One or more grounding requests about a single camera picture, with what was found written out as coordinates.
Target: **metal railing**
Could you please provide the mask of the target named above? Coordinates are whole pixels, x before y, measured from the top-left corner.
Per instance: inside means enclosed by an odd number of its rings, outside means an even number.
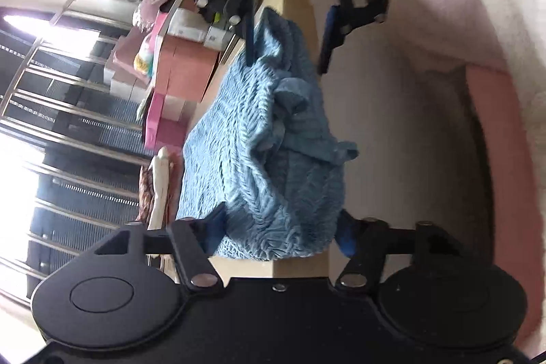
[[[68,17],[72,17],[76,19],[89,20],[98,24],[106,25],[109,27],[116,27],[116,28],[124,29],[124,30],[129,30],[131,28],[130,24],[126,24],[124,22],[120,22],[120,21],[116,21],[116,20],[112,20],[112,19],[108,19],[104,17],[94,16],[91,14],[70,11],[69,8],[74,1],[75,0],[67,0],[65,4],[62,6],[61,10],[53,16],[53,18],[49,22],[49,24],[52,27],[57,24],[57,22],[61,19],[61,17],[68,16]],[[115,44],[118,41],[118,39],[110,38],[108,36],[99,36],[97,40],[100,42],[105,42],[110,44]],[[117,120],[100,113],[95,113],[95,112],[77,107],[67,102],[58,101],[56,99],[48,98],[48,97],[33,93],[31,91],[20,89],[19,84],[21,82],[21,79],[23,78],[23,75],[25,73],[30,73],[30,74],[35,74],[37,76],[42,76],[42,77],[51,79],[53,81],[59,81],[69,85],[76,85],[78,87],[84,87],[84,88],[89,88],[95,91],[110,93],[110,90],[107,85],[90,82],[86,79],[82,79],[77,76],[72,76],[71,74],[63,73],[61,71],[57,71],[50,68],[39,67],[37,65],[32,64],[31,62],[37,51],[55,53],[55,54],[83,60],[83,61],[99,63],[101,65],[104,65],[106,63],[106,59],[104,58],[99,58],[95,56],[82,57],[64,50],[60,50],[58,48],[50,47],[49,45],[44,44],[44,36],[38,36],[35,39],[34,43],[32,44],[29,52],[25,56],[23,62],[21,62],[21,65],[18,67],[15,75],[13,76],[12,81],[9,84],[9,87],[6,93],[4,94],[4,97],[2,98],[2,101],[0,102],[0,124],[5,125],[7,127],[14,128],[23,133],[36,136],[43,140],[52,141],[55,143],[68,146],[68,147],[78,148],[78,149],[88,151],[94,154],[102,155],[103,157],[106,157],[106,158],[111,158],[118,161],[124,161],[134,165],[147,166],[149,164],[149,160],[146,158],[141,158],[136,155],[126,154],[120,151],[115,151],[108,148],[95,146],[87,142],[72,139],[68,136],[62,135],[61,133],[56,133],[47,129],[43,129],[41,127],[37,127],[35,125],[29,124],[28,122],[23,122],[14,118],[10,118],[6,115],[6,111],[8,109],[9,104],[15,103],[13,102],[12,98],[20,98],[26,101],[30,101],[30,102],[45,106],[45,107],[52,108],[54,110],[74,114],[76,116],[92,119],[99,122],[104,122],[106,124],[114,125],[124,129],[129,129],[134,131],[141,130],[141,126],[134,122]],[[45,165],[43,163],[24,162],[23,166],[24,168],[30,171],[33,171],[37,174],[48,175],[56,179],[65,181],[67,183],[77,184],[82,187],[95,189],[100,192],[108,193],[110,195],[123,197],[124,199],[130,200],[135,203],[138,202],[138,193],[131,190],[126,190],[123,188],[114,187],[108,184],[96,182],[84,177],[80,177],[76,174],[66,172],[66,171],[51,167],[49,165]],[[112,222],[108,222],[102,219],[96,219],[96,218],[86,216],[84,214],[76,213],[72,210],[64,209],[62,207],[59,207],[58,205],[55,205],[52,202],[48,202],[43,199],[35,198],[34,205],[37,208],[48,210],[52,213],[61,215],[69,219],[81,221],[86,224],[91,224],[91,225],[94,225],[95,227],[100,227],[103,229],[110,229],[110,230],[115,230],[119,228],[119,225],[114,224]],[[80,250],[76,250],[74,248],[64,246],[58,242],[52,241],[47,236],[39,236],[32,232],[26,233],[26,236],[28,237],[29,241],[40,244],[42,246],[46,246],[50,249],[53,249],[62,253],[66,253],[72,256],[77,256],[78,254],[80,254]],[[28,276],[31,276],[40,280],[45,279],[47,277],[45,273],[39,270],[35,270],[29,267],[26,263],[18,261],[16,259],[0,257],[0,266],[10,268],[17,272],[24,273]],[[30,307],[30,301],[26,297],[12,295],[11,293],[7,292],[4,289],[0,289],[0,295],[5,296],[11,299],[12,301],[15,301],[16,303],[22,304],[26,307]]]

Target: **window bars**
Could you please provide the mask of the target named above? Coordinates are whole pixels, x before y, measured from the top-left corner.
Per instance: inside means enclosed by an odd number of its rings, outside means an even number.
[[[123,29],[123,30],[129,30],[131,28],[129,24],[126,24],[124,22],[120,22],[120,21],[116,21],[116,20],[112,20],[112,19],[108,19],[104,17],[94,16],[91,14],[71,11],[69,10],[69,8],[73,2],[75,2],[75,0],[67,0],[64,3],[61,10],[58,13],[56,13],[49,21],[49,25],[51,27],[54,27],[57,24],[57,22],[61,19],[61,17],[67,16],[67,17],[72,17],[76,19],[92,21],[96,24],[107,25],[110,27],[116,27],[118,29]],[[99,42],[106,42],[110,44],[115,44],[117,42],[117,39],[111,38],[109,36],[99,36],[97,40]],[[107,85],[91,82],[89,80],[86,80],[77,76],[72,76],[71,74],[63,73],[61,71],[53,70],[50,68],[42,68],[32,64],[31,62],[33,60],[33,57],[36,55],[38,51],[46,51],[49,53],[64,55],[64,56],[68,56],[78,60],[99,63],[100,65],[104,65],[106,63],[106,59],[104,58],[98,58],[93,56],[80,56],[77,54],[72,54],[70,52],[51,47],[50,45],[45,44],[44,36],[37,36],[30,50],[26,54],[23,62],[21,62],[21,65],[18,67],[17,71],[15,72],[15,75],[13,76],[13,79],[10,82],[6,93],[4,97],[2,98],[2,101],[0,102],[0,124],[11,127],[18,131],[21,131],[28,135],[38,137],[46,141],[51,141],[58,144],[62,144],[64,146],[81,149],[81,150],[88,151],[94,154],[102,155],[103,157],[106,157],[106,158],[111,158],[118,161],[124,161],[124,162],[137,165],[137,166],[143,166],[143,165],[147,166],[149,164],[149,160],[146,158],[141,158],[133,154],[127,154],[120,151],[108,149],[105,147],[95,146],[91,143],[79,141],[77,139],[70,138],[66,135],[62,135],[60,133],[56,133],[47,129],[43,129],[41,127],[37,127],[35,125],[29,124],[28,122],[10,118],[6,115],[8,105],[10,104],[10,102],[12,102],[12,98],[20,98],[26,101],[34,102],[38,105],[52,108],[54,110],[62,111],[69,114],[74,114],[84,118],[93,119],[99,122],[104,122],[105,124],[114,125],[117,127],[128,129],[128,130],[136,130],[136,131],[141,130],[141,126],[134,122],[127,122],[127,121],[114,119],[110,116],[106,116],[100,113],[95,113],[95,112],[77,107],[67,102],[58,101],[56,99],[48,98],[30,91],[25,91],[20,89],[18,86],[21,82],[21,79],[23,78],[23,75],[25,73],[30,73],[33,75],[48,78],[52,81],[59,81],[69,85],[76,85],[78,87],[84,87],[84,88],[88,88],[95,91],[110,93],[110,90]],[[93,181],[84,177],[80,177],[70,172],[53,168],[43,163],[26,162],[24,163],[24,167],[35,173],[48,175],[50,177],[56,178],[57,180],[61,180],[70,184],[76,184],[76,185],[80,185],[89,189],[97,190],[99,192],[105,192],[110,195],[119,196],[121,198],[124,198],[126,200],[129,200],[135,203],[135,205],[137,205],[138,203],[138,193],[134,191],[126,190],[119,187],[114,187],[114,186],[97,182],[97,181]],[[114,230],[119,227],[119,225],[114,224],[113,222],[100,220],[97,218],[92,218],[90,216],[76,213],[71,210],[63,209],[52,202],[48,202],[46,200],[42,200],[39,198],[35,198],[34,204],[36,208],[42,208],[54,214],[61,215],[62,217],[84,222],[86,224],[91,224],[91,225],[94,225],[95,227],[100,227],[103,229],[110,229],[110,230]],[[47,235],[39,236],[32,232],[28,232],[26,235],[30,241],[37,244],[41,244],[42,246],[49,247],[52,250],[56,250],[68,255],[72,255],[72,256],[76,256],[80,253],[79,250],[76,250],[72,247],[64,246],[61,243],[50,240]],[[0,266],[8,267],[12,270],[15,270],[20,273],[24,273],[28,276],[31,276],[40,280],[46,278],[47,276],[45,273],[39,270],[35,270],[29,267],[26,263],[15,260],[15,259],[0,257]],[[0,289],[0,295],[10,298],[12,301],[15,301],[16,303],[30,307],[30,301],[26,297],[12,295],[11,293],[2,289]]]

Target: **pink box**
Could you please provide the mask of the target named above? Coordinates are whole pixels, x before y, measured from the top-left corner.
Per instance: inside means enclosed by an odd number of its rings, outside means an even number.
[[[166,35],[159,51],[155,91],[201,102],[209,85],[218,52],[199,42]]]
[[[180,153],[186,140],[187,125],[182,122],[171,121],[170,119],[160,119],[157,129],[155,152],[162,147],[167,147],[169,151]]]
[[[146,117],[146,137],[144,139],[144,147],[148,150],[154,150],[156,147],[157,131],[159,128],[159,120],[163,111],[163,102],[165,95],[154,92],[152,101],[149,104],[148,116]]]

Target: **blue blanket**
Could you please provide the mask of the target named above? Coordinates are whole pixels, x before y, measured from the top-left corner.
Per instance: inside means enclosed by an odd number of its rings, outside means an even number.
[[[345,197],[338,143],[324,113],[316,68],[298,26],[265,9],[255,63],[241,52],[218,96],[188,135],[177,218],[204,218],[226,202],[227,236],[216,254],[307,257],[334,237]]]

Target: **metal bolt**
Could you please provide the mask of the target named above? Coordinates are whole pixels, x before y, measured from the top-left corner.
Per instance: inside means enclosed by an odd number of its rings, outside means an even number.
[[[353,27],[351,27],[349,24],[343,25],[343,27],[340,28],[340,31],[343,35],[348,35],[351,31],[353,31]]]
[[[287,289],[287,287],[284,284],[275,284],[273,286],[273,290],[278,291],[278,292],[286,291],[286,289]]]
[[[368,280],[364,275],[359,273],[348,273],[341,277],[340,282],[345,287],[356,289],[358,287],[364,287]]]
[[[387,15],[385,13],[379,13],[375,18],[373,18],[378,24],[382,24],[387,20]]]
[[[209,4],[209,0],[197,0],[196,5],[200,9],[204,9]]]
[[[190,282],[196,287],[201,287],[203,289],[212,287],[218,282],[218,278],[210,273],[199,273],[196,274]]]
[[[241,18],[239,16],[237,16],[236,14],[231,16],[230,19],[229,19],[229,23],[231,25],[237,25],[239,22],[241,22]]]

